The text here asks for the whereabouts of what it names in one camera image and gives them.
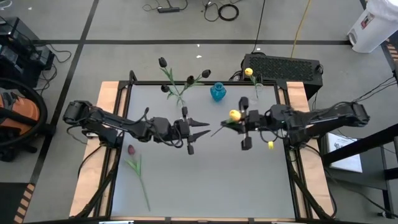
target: small blue glass vase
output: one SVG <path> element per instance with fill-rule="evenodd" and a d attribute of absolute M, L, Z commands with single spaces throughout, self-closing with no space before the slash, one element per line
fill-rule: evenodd
<path fill-rule="evenodd" d="M 226 94 L 226 89 L 224 88 L 224 85 L 220 82 L 217 82 L 210 88 L 210 93 L 213 99 L 216 102 L 219 102 L 222 100 Z"/>

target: gray floor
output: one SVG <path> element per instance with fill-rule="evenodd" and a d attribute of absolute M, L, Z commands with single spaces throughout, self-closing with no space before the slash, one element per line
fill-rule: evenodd
<path fill-rule="evenodd" d="M 188 0 L 186 11 L 175 14 L 145 12 L 144 4 L 155 1 L 100 0 L 87 39 L 163 40 L 163 39 L 255 39 L 261 13 L 260 0 L 237 3 L 240 15 L 236 21 L 207 22 L 199 0 Z M 172 4 L 183 5 L 182 0 Z M 1 16 L 19 16 L 41 39 L 74 39 L 81 37 L 93 0 L 14 1 Z M 267 0 L 260 39 L 293 40 L 306 0 Z M 301 40 L 345 40 L 351 24 L 362 12 L 359 0 L 314 0 L 304 22 Z M 209 11 L 209 18 L 215 16 Z M 54 45 L 59 50 L 75 53 L 76 45 Z M 267 55 L 288 57 L 291 45 L 258 45 Z M 85 45 L 80 56 L 65 104 L 72 100 L 96 102 L 102 81 L 126 80 L 134 70 L 139 80 L 165 80 L 157 59 L 165 57 L 178 80 L 211 69 L 211 80 L 227 80 L 239 69 L 252 45 Z M 321 61 L 325 68 L 324 86 L 318 94 L 317 108 L 338 101 L 352 100 L 391 76 L 391 70 L 380 48 L 371 54 L 357 54 L 347 45 L 299 45 L 295 57 Z M 53 114 L 72 60 L 58 68 L 44 98 Z M 364 137 L 395 124 L 396 86 L 364 101 L 371 116 L 365 128 L 341 128 L 352 137 Z M 60 121 L 37 183 L 26 222 L 67 218 L 76 186 L 76 173 L 85 145 L 74 141 Z M 396 167 L 395 155 L 387 154 L 389 167 Z M 0 163 L 1 182 L 28 182 L 38 154 L 23 154 L 10 164 Z M 382 203 L 381 191 L 351 186 Z M 391 182 L 394 206 L 398 206 L 397 182 Z M 359 195 L 330 183 L 338 203 L 338 218 L 369 223 L 393 223 L 376 217 L 377 208 Z"/>

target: yellow flower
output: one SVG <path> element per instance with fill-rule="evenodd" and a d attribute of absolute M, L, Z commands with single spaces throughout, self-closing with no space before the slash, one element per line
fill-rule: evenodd
<path fill-rule="evenodd" d="M 235 122 L 240 121 L 241 117 L 242 117 L 241 113 L 237 110 L 231 110 L 229 112 L 229 118 L 231 118 L 231 120 L 233 120 Z"/>
<path fill-rule="evenodd" d="M 251 68 L 245 69 L 244 70 L 244 74 L 247 75 L 247 76 L 253 75 L 253 69 L 251 69 Z"/>
<path fill-rule="evenodd" d="M 274 149 L 274 142 L 273 141 L 269 141 L 268 142 L 268 148 L 269 149 Z"/>

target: cable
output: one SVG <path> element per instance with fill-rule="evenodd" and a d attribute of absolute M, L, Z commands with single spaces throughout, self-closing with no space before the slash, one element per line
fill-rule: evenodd
<path fill-rule="evenodd" d="M 42 70 L 41 75 L 43 76 L 43 78 L 39 78 L 41 80 L 45 80 L 45 85 L 43 86 L 43 88 L 39 88 L 39 89 L 35 89 L 36 91 L 40 91 L 40 96 L 43 95 L 44 90 L 48 89 L 50 87 L 50 82 L 57 77 L 58 75 L 58 71 L 57 68 L 54 64 L 52 64 L 52 66 L 54 68 L 54 73 L 52 74 L 52 76 L 50 78 L 46 78 L 44 75 L 44 70 Z"/>
<path fill-rule="evenodd" d="M 9 3 L 7 6 L 0 6 L 0 10 L 4 10 L 5 8 L 10 7 L 10 6 L 12 5 L 12 1 L 9 1 L 9 2 L 10 2 L 10 3 Z"/>
<path fill-rule="evenodd" d="M 257 36 L 256 36 L 256 41 L 254 42 L 254 48 L 253 48 L 253 50 L 252 50 L 252 52 L 251 52 L 252 54 L 253 54 L 253 52 L 255 51 L 255 49 L 256 49 L 256 47 L 257 47 L 257 41 L 259 40 L 259 34 L 260 34 L 260 28 L 261 28 L 262 15 L 263 15 L 263 13 L 264 13 L 264 8 L 265 8 L 265 6 L 266 6 L 266 0 L 264 0 L 264 1 L 262 2 L 260 23 L 259 23 L 259 28 L 257 29 Z"/>
<path fill-rule="evenodd" d="M 180 11 L 186 9 L 187 7 L 188 7 L 188 0 L 185 0 L 185 7 L 180 8 Z"/>
<path fill-rule="evenodd" d="M 144 11 L 146 11 L 146 12 L 149 12 L 149 11 L 152 11 L 152 10 L 156 10 L 156 9 L 162 8 L 162 6 L 160 5 L 159 1 L 158 0 L 155 0 L 155 1 L 157 3 L 157 7 L 153 8 L 150 4 L 145 4 L 145 5 L 142 6 L 142 9 Z M 169 7 L 173 7 L 169 0 L 166 0 L 166 1 L 167 1 L 167 4 L 169 5 Z M 187 7 L 188 7 L 188 0 L 185 0 L 185 6 L 183 8 L 180 8 L 180 11 L 186 9 Z"/>
<path fill-rule="evenodd" d="M 233 17 L 231 17 L 231 18 L 225 18 L 225 17 L 222 15 L 222 12 L 223 12 L 223 10 L 224 10 L 226 7 L 231 7 L 231 8 L 233 8 L 233 9 L 235 10 L 235 16 L 233 16 Z M 236 18 L 238 18 L 238 16 L 239 16 L 239 9 L 238 9 L 238 7 L 234 6 L 233 4 L 225 4 L 225 5 L 221 6 L 221 7 L 218 9 L 218 17 L 219 17 L 221 20 L 230 22 L 230 21 L 234 21 Z"/>
<path fill-rule="evenodd" d="M 82 143 L 82 144 L 87 145 L 87 143 L 85 143 L 85 142 L 83 142 L 82 140 L 76 138 L 75 135 L 73 135 L 72 133 L 69 132 L 69 130 L 71 130 L 72 128 L 77 128 L 77 127 L 79 127 L 79 125 L 73 125 L 73 126 L 70 126 L 69 128 L 67 128 L 67 134 L 69 134 L 70 136 L 72 136 L 72 138 L 73 138 L 74 140 L 76 140 L 76 141 L 78 141 L 78 142 L 80 142 L 80 143 Z"/>
<path fill-rule="evenodd" d="M 159 1 L 158 0 L 155 0 L 155 1 L 157 2 L 157 7 L 156 8 L 152 8 L 152 6 L 150 6 L 150 4 L 145 4 L 145 5 L 142 6 L 142 9 L 144 11 L 149 12 L 149 11 L 152 11 L 152 10 L 156 10 L 158 7 L 161 7 Z"/>
<path fill-rule="evenodd" d="M 260 137 L 261 137 L 262 141 L 264 141 L 265 143 L 268 143 L 269 141 L 265 140 L 264 137 L 262 137 L 262 131 L 259 131 L 259 132 L 260 132 Z M 271 141 L 276 141 L 276 139 L 278 139 L 278 135 L 275 134 L 275 139 L 271 140 Z"/>
<path fill-rule="evenodd" d="M 183 141 L 182 141 L 181 133 L 180 133 L 180 131 L 176 128 L 175 125 L 174 125 L 174 128 L 175 128 L 175 130 L 177 131 L 177 134 L 178 134 L 178 141 L 177 141 L 177 143 L 174 143 L 173 141 L 170 141 L 171 143 L 168 143 L 168 142 L 164 141 L 164 139 L 160 136 L 160 134 L 159 134 L 159 132 L 158 132 L 158 130 L 157 130 L 157 128 L 156 128 L 156 125 L 154 125 L 152 121 L 149 121 L 149 120 L 148 120 L 146 114 L 145 114 L 145 116 L 144 116 L 144 119 L 145 119 L 145 122 L 146 122 L 147 124 L 149 124 L 151 127 L 154 127 L 156 137 L 159 138 L 160 141 L 162 141 L 162 143 L 164 143 L 166 146 L 173 146 L 173 147 L 176 147 L 177 149 L 179 149 L 179 148 L 181 148 L 181 147 L 183 146 Z"/>
<path fill-rule="evenodd" d="M 317 108 L 317 97 L 318 97 L 318 92 L 315 94 L 315 99 L 312 102 L 312 110 L 315 110 Z"/>
<path fill-rule="evenodd" d="M 396 214 L 394 214 L 394 213 L 388 211 L 387 209 L 383 208 L 382 206 L 380 206 L 379 204 L 377 204 L 376 202 L 374 202 L 374 201 L 372 201 L 370 198 L 368 198 L 365 194 L 363 194 L 363 193 L 361 193 L 361 192 L 357 192 L 357 191 L 355 191 L 355 190 L 352 190 L 352 189 L 350 189 L 350 188 L 348 188 L 348 187 L 342 186 L 340 183 L 337 182 L 337 180 L 330 174 L 330 172 L 329 172 L 326 168 L 324 168 L 323 170 L 329 175 L 329 178 L 330 178 L 336 185 L 338 185 L 338 186 L 340 186 L 340 187 L 342 187 L 342 188 L 344 188 L 344 189 L 346 189 L 346 190 L 348 190 L 348 191 L 350 191 L 350 192 L 354 192 L 354 193 L 359 194 L 360 196 L 364 197 L 367 201 L 369 201 L 370 203 L 372 203 L 372 204 L 373 204 L 374 206 L 376 206 L 377 208 L 380 208 L 381 210 L 385 211 L 386 213 L 392 215 L 393 217 L 398 218 L 398 215 L 396 215 Z"/>
<path fill-rule="evenodd" d="M 305 146 L 308 147 L 309 149 L 311 149 L 311 150 L 312 150 L 313 152 L 315 152 L 319 157 L 322 158 L 320 152 L 319 152 L 317 149 L 315 149 L 314 147 L 312 147 L 312 146 L 310 146 L 310 145 L 308 145 L 308 144 L 306 144 Z M 332 217 L 332 218 L 335 218 L 335 217 L 336 217 L 336 214 L 337 214 L 337 204 L 336 204 L 336 200 L 335 200 L 335 198 L 334 198 L 334 196 L 333 196 L 333 194 L 331 193 L 331 191 L 330 191 L 329 188 L 328 188 L 328 191 L 329 191 L 329 195 L 330 195 L 330 198 L 331 198 L 331 202 L 332 202 L 332 204 L 333 204 L 333 214 L 331 214 L 331 217 Z"/>
<path fill-rule="evenodd" d="M 386 89 L 386 88 L 388 88 L 388 87 L 390 87 L 390 86 L 396 85 L 396 84 L 397 84 L 397 83 L 393 83 L 393 84 L 390 84 L 390 85 L 388 85 L 388 86 L 385 86 L 385 87 L 383 87 L 382 89 L 380 89 L 380 90 L 374 92 L 374 93 L 371 94 L 370 96 L 368 96 L 368 97 L 366 97 L 366 98 L 364 98 L 364 99 L 362 99 L 362 100 L 358 100 L 357 102 L 361 102 L 361 101 L 367 100 L 367 99 L 369 99 L 370 97 L 372 97 L 373 95 L 375 95 L 376 93 L 379 93 L 380 91 L 382 91 L 382 90 L 384 90 L 384 89 Z"/>
<path fill-rule="evenodd" d="M 308 148 L 312 149 L 314 152 L 316 152 L 316 153 L 321 157 L 321 155 L 320 155 L 320 153 L 318 152 L 318 150 L 316 150 L 314 147 L 309 146 L 308 144 L 306 144 L 305 146 L 307 146 Z M 390 215 L 392 215 L 392 216 L 398 218 L 398 215 L 396 215 L 396 214 L 394 214 L 394 213 L 388 211 L 387 209 L 383 208 L 382 206 L 380 206 L 379 204 L 377 204 L 376 202 L 374 202 L 374 201 L 372 201 L 370 198 L 368 198 L 365 194 L 362 194 L 361 192 L 357 192 L 357 191 L 355 191 L 355 190 L 351 190 L 351 189 L 349 189 L 349 188 L 347 188 L 347 187 L 344 187 L 344 186 L 340 185 L 340 184 L 337 182 L 337 180 L 331 176 L 331 174 L 329 173 L 329 171 L 328 171 L 326 168 L 324 168 L 323 170 L 329 175 L 329 177 L 332 179 L 332 181 L 333 181 L 335 184 L 339 185 L 340 187 L 342 187 L 342 188 L 344 188 L 344 189 L 346 189 L 346 190 L 349 190 L 349 191 L 351 191 L 351 192 L 354 192 L 354 193 L 357 193 L 357 194 L 361 195 L 362 197 L 364 197 L 366 200 L 368 200 L 369 202 L 371 202 L 371 203 L 372 203 L 373 205 L 375 205 L 376 207 L 378 207 L 378 208 L 380 208 L 381 210 L 385 211 L 386 213 L 388 213 L 388 214 L 390 214 Z"/>
<path fill-rule="evenodd" d="M 203 3 L 203 0 L 201 0 L 201 3 L 203 4 L 203 6 L 205 7 L 205 13 L 203 14 L 203 16 L 205 17 L 205 19 L 207 20 L 207 21 L 209 21 L 209 22 L 215 22 L 218 18 L 220 18 L 219 16 L 217 16 L 217 18 L 216 19 L 207 19 L 207 17 L 206 17 L 206 13 L 207 13 L 207 10 L 211 7 L 211 6 L 216 6 L 216 8 L 217 8 L 217 12 L 218 12 L 218 5 L 214 2 L 214 3 L 212 3 L 212 4 L 210 4 L 211 2 L 210 2 L 210 0 L 208 0 L 207 1 L 207 4 L 204 4 Z"/>
<path fill-rule="evenodd" d="M 53 46 L 52 44 L 49 44 L 49 46 L 50 46 L 55 52 L 57 52 L 57 53 L 68 53 L 68 54 L 69 54 L 69 56 L 68 56 L 65 60 L 63 60 L 63 61 L 61 61 L 61 60 L 58 58 L 58 56 L 57 56 L 56 54 L 54 54 L 55 58 L 57 59 L 57 61 L 58 61 L 59 63 L 67 62 L 67 61 L 70 59 L 70 57 L 72 57 L 72 52 L 70 52 L 69 50 L 57 50 L 57 49 L 54 48 L 54 46 Z"/>
<path fill-rule="evenodd" d="M 329 188 L 328 188 L 328 191 L 329 191 L 329 195 L 330 195 L 330 198 L 331 198 L 331 203 L 332 203 L 332 206 L 333 206 L 333 213 L 331 214 L 331 217 L 332 217 L 332 218 L 335 218 L 335 217 L 336 217 L 336 214 L 337 214 L 337 204 L 336 204 L 336 200 L 335 200 L 335 198 L 334 198 L 334 196 L 333 196 L 333 194 L 331 193 L 331 191 L 330 191 Z"/>
<path fill-rule="evenodd" d="M 388 81 L 389 81 L 390 79 L 392 79 L 392 78 L 394 78 L 394 77 L 388 78 L 386 81 L 384 81 L 384 82 L 378 84 L 378 86 L 374 87 L 372 90 L 368 91 L 367 93 L 363 94 L 362 96 L 358 97 L 357 99 L 355 99 L 355 100 L 353 100 L 353 101 L 359 101 L 362 97 L 364 97 L 364 96 L 366 96 L 366 95 L 372 93 L 374 90 L 376 90 L 377 88 L 381 87 L 383 84 L 385 84 L 386 82 L 388 82 Z"/>
<path fill-rule="evenodd" d="M 98 148 L 96 148 L 94 151 L 92 151 L 90 154 L 88 154 L 88 156 L 85 157 L 85 159 L 83 159 L 83 162 L 81 162 L 81 164 L 80 164 L 80 166 L 79 166 L 79 170 L 78 170 L 78 172 L 77 172 L 77 178 L 79 178 L 80 171 L 81 171 L 81 168 L 83 167 L 84 163 L 85 163 L 92 155 L 94 155 L 96 152 L 98 152 L 99 149 L 101 149 L 102 147 L 103 147 L 103 146 L 98 146 Z"/>
<path fill-rule="evenodd" d="M 292 54 L 290 54 L 290 58 L 293 57 L 294 49 L 296 48 L 296 41 L 297 41 L 297 38 L 299 36 L 300 30 L 302 28 L 305 16 L 307 15 L 307 11 L 308 11 L 308 8 L 310 7 L 310 4 L 311 4 L 311 0 L 308 0 L 307 6 L 305 7 L 305 10 L 304 10 L 303 17 L 301 18 L 301 21 L 300 21 L 300 25 L 298 25 L 298 29 L 297 29 L 296 35 L 294 37 L 293 49 L 292 49 Z"/>

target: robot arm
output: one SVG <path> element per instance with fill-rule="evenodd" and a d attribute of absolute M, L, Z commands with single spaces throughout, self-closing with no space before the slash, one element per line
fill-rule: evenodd
<path fill-rule="evenodd" d="M 131 121 L 95 107 L 88 101 L 73 101 L 69 103 L 63 115 L 63 120 L 72 126 L 81 126 L 83 134 L 87 132 L 97 134 L 99 140 L 108 147 L 121 145 L 121 138 L 118 134 L 118 130 L 120 130 L 129 133 L 141 142 L 148 142 L 153 137 L 154 142 L 162 142 L 177 148 L 181 148 L 183 146 L 182 140 L 186 139 L 189 154 L 194 153 L 191 143 L 210 131 L 191 134 L 190 127 L 208 126 L 209 124 L 187 118 L 187 107 L 182 108 L 183 118 L 174 121 L 173 125 L 169 123 L 167 118 L 147 119 L 148 111 L 149 108 L 146 108 L 140 119 Z"/>
<path fill-rule="evenodd" d="M 311 112 L 295 111 L 287 105 L 273 105 L 264 115 L 258 110 L 247 112 L 249 101 L 242 97 L 239 101 L 240 119 L 237 122 L 222 121 L 223 127 L 243 134 L 242 150 L 251 148 L 250 131 L 287 131 L 289 144 L 299 147 L 312 137 L 325 134 L 342 126 L 363 127 L 369 116 L 363 105 L 353 102 L 340 102 L 330 108 Z"/>

